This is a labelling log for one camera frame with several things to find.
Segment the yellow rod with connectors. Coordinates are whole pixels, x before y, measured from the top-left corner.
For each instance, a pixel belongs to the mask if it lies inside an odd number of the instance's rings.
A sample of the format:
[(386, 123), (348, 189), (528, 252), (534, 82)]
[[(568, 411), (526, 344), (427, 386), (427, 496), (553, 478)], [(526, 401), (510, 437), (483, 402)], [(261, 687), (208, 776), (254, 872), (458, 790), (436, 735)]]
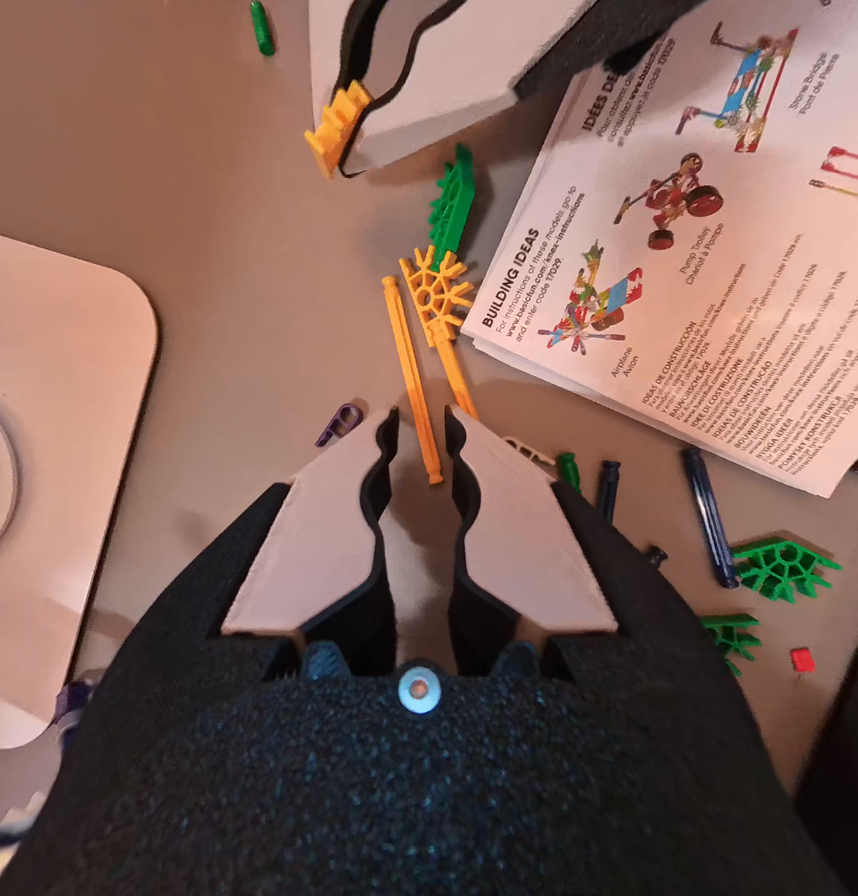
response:
[(316, 129), (304, 132), (318, 170), (327, 179), (332, 179), (345, 146), (371, 101), (363, 85), (353, 80), (347, 88), (336, 91), (328, 106), (323, 106)]

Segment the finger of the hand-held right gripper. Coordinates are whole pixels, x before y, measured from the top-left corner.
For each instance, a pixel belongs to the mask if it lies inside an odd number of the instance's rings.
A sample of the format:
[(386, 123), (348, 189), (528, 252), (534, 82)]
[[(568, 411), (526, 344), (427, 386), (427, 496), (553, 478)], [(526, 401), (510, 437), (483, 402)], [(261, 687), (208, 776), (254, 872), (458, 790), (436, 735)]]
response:
[[(341, 67), (341, 44), (345, 17), (351, 2), (311, 1), (308, 3), (311, 61), (311, 131), (322, 119), (336, 92)], [(370, 58), (366, 74), (359, 79), (374, 97), (396, 82), (403, 67), (403, 3), (384, 2), (372, 30)]]
[(392, 13), (380, 48), (403, 52), (359, 118), (340, 173), (383, 168), (517, 102), (516, 84), (594, 2), (443, 2), (405, 23)]

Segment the white metal stand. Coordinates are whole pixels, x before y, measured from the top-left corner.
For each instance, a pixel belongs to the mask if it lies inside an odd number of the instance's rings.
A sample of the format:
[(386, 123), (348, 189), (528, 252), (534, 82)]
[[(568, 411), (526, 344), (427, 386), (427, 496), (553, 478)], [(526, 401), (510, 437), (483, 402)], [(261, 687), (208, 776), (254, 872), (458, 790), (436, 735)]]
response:
[(0, 236), (0, 750), (49, 726), (157, 344), (127, 276)]

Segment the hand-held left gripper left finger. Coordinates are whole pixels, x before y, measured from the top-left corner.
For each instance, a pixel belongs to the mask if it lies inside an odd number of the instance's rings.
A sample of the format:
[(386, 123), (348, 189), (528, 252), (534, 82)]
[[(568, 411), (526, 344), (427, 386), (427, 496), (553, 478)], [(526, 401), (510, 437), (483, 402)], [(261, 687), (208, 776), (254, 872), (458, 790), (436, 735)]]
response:
[(222, 634), (304, 633), (378, 583), (399, 429), (397, 408), (377, 411), (293, 477)]

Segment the pale grey small connector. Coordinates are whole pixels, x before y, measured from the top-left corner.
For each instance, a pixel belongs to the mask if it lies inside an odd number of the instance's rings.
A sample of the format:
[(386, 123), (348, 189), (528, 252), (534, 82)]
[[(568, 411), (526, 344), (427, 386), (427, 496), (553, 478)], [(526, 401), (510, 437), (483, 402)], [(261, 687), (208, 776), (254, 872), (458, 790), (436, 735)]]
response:
[(503, 437), (503, 441), (506, 442), (507, 444), (509, 444), (511, 447), (513, 447), (514, 450), (516, 450), (518, 453), (520, 453), (523, 457), (525, 457), (527, 460), (529, 460), (531, 462), (534, 462), (537, 464), (542, 464), (547, 467), (555, 467), (556, 466), (555, 459), (547, 456), (547, 454), (542, 454), (542, 453), (536, 451), (535, 448), (525, 444), (524, 442), (521, 442), (519, 439), (517, 439), (514, 436), (506, 435)]

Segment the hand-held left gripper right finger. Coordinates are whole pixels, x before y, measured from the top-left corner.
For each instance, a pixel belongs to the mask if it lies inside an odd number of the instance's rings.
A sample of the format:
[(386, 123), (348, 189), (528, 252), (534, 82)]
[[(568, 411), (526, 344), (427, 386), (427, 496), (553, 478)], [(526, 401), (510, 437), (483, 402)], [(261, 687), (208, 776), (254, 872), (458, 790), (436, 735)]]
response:
[(616, 632), (553, 476), (458, 406), (446, 409), (445, 439), (459, 579), (546, 633)]

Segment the purple clip connector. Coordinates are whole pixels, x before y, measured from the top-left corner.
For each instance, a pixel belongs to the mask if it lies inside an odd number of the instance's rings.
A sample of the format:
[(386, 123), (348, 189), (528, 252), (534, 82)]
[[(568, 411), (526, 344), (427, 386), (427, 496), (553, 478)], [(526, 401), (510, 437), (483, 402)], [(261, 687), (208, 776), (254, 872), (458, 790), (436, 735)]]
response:
[(350, 434), (364, 420), (365, 413), (354, 402), (346, 402), (340, 405), (333, 413), (330, 421), (324, 426), (323, 431), (314, 443), (314, 446), (322, 449), (332, 439), (339, 440)]

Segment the colourful construction toy model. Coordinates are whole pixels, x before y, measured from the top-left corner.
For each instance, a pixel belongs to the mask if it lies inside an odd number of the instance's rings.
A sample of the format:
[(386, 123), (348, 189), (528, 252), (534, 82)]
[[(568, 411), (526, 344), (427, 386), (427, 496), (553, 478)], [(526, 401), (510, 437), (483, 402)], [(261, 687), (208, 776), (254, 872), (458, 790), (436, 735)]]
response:
[[(61, 769), (65, 755), (75, 740), (77, 726), (96, 685), (91, 679), (75, 680), (66, 684), (56, 697), (51, 725), (57, 731), (59, 764), (56, 770)], [(52, 788), (53, 785), (49, 785), (46, 790), (34, 792), (25, 806), (10, 808), (0, 820), (0, 875), (32, 830)]]

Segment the orange fan connector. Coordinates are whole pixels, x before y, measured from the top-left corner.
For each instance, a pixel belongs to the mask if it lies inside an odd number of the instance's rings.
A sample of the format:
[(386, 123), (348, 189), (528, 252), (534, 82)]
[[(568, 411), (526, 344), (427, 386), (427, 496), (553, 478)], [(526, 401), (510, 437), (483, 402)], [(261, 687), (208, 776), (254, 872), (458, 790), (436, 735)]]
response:
[(415, 250), (415, 263), (400, 259), (401, 273), (415, 306), (429, 347), (457, 339), (468, 309), (474, 305), (473, 284), (462, 279), (467, 271), (455, 252), (438, 254), (434, 245)]

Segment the white instruction booklet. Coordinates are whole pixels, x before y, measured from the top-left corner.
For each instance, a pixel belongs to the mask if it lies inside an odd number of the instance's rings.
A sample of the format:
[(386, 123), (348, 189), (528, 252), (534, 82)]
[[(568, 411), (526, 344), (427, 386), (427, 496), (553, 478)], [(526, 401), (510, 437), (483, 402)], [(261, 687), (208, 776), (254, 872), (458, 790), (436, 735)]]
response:
[(858, 1), (705, 2), (580, 74), (462, 330), (830, 497), (858, 458)]

